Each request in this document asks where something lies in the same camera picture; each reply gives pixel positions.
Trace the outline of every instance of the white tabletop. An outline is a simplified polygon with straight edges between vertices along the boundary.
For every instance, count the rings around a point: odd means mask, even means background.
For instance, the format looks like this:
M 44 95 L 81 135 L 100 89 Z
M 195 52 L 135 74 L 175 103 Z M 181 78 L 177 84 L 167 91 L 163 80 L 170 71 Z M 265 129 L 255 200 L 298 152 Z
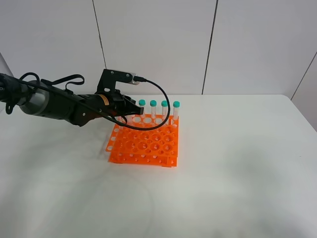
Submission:
M 108 163 L 104 119 L 3 111 L 0 237 L 317 237 L 317 133 L 288 98 L 170 99 L 181 103 L 176 168 Z

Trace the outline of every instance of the test tube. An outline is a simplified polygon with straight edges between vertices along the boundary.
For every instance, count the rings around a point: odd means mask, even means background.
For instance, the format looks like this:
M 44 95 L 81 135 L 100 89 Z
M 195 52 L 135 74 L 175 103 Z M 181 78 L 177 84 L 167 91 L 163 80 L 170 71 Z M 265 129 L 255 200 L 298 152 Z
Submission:
M 139 106 L 143 108 L 143 114 L 141 115 L 141 117 L 145 118 L 145 100 L 141 99 L 139 101 Z
M 165 120 L 167 115 L 167 101 L 162 101 L 161 105 L 162 105 L 162 120 Z
M 151 118 L 155 120 L 157 116 L 157 102 L 155 100 L 151 100 L 150 106 L 151 106 Z
M 117 121 L 119 121 L 119 122 L 122 122 L 122 121 L 123 121 L 122 117 L 117 117 L 116 119 L 117 119 Z
M 126 118 L 127 118 L 128 124 L 131 124 L 132 123 L 132 115 L 127 115 Z
M 179 101 L 175 101 L 175 102 L 173 103 L 173 107 L 174 107 L 173 121 L 178 120 L 179 106 L 180 106 Z

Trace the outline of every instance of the white wall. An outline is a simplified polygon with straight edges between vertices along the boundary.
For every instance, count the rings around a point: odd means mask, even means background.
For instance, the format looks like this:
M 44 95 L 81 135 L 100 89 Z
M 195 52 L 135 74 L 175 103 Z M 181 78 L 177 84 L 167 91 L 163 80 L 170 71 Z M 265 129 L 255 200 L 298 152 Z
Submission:
M 91 0 L 1 0 L 0 52 L 15 77 L 83 75 L 76 92 L 94 93 L 105 67 Z
M 309 67 L 292 102 L 313 128 L 317 130 L 317 58 Z
M 108 68 L 170 94 L 201 94 L 216 0 L 94 0 Z M 219 0 L 205 94 L 291 97 L 317 47 L 316 0 Z M 2 0 L 0 52 L 16 77 L 79 73 L 94 93 L 105 67 L 91 0 Z M 159 94 L 152 85 L 119 85 Z
M 219 0 L 204 94 L 291 97 L 317 47 L 316 0 Z
M 215 0 L 95 0 L 108 68 L 137 73 L 171 94 L 201 94 Z M 123 93 L 159 94 L 152 85 Z

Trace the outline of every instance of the black robotic arm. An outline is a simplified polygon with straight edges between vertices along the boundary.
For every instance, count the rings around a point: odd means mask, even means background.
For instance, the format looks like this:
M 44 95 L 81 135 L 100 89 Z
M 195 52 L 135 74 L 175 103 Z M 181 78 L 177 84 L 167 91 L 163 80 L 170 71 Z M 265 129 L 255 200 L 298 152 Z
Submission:
M 34 81 L 23 81 L 27 76 L 34 76 Z M 69 80 L 81 78 L 80 82 Z M 66 89 L 62 90 L 54 85 L 67 82 Z M 26 73 L 20 79 L 0 73 L 0 101 L 6 103 L 6 113 L 11 114 L 14 106 L 18 105 L 26 114 L 63 119 L 71 124 L 83 126 L 95 118 L 106 118 L 118 125 L 131 129 L 151 130 L 156 129 L 168 120 L 170 104 L 167 95 L 157 84 L 138 77 L 135 74 L 104 69 L 95 94 L 76 95 L 67 89 L 69 83 L 81 85 L 84 77 L 75 74 L 54 82 L 41 79 L 34 73 Z M 149 128 L 139 128 L 127 124 L 125 116 L 141 115 L 143 108 L 136 105 L 132 98 L 120 93 L 115 88 L 116 82 L 138 84 L 149 82 L 158 87 L 165 95 L 168 102 L 168 115 L 159 125 Z M 115 117 L 122 117 L 124 122 L 117 121 Z

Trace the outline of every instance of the orange label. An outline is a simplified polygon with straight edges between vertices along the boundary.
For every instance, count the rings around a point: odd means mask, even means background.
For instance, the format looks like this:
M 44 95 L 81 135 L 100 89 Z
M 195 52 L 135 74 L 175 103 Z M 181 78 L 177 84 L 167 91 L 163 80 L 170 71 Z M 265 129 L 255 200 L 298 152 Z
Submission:
M 104 101 L 104 103 L 105 103 L 105 106 L 108 106 L 108 105 L 109 105 L 109 100 L 108 100 L 108 98 L 106 98 L 105 95 L 102 95 L 102 94 L 98 94 L 98 95 L 103 99 L 103 101 Z

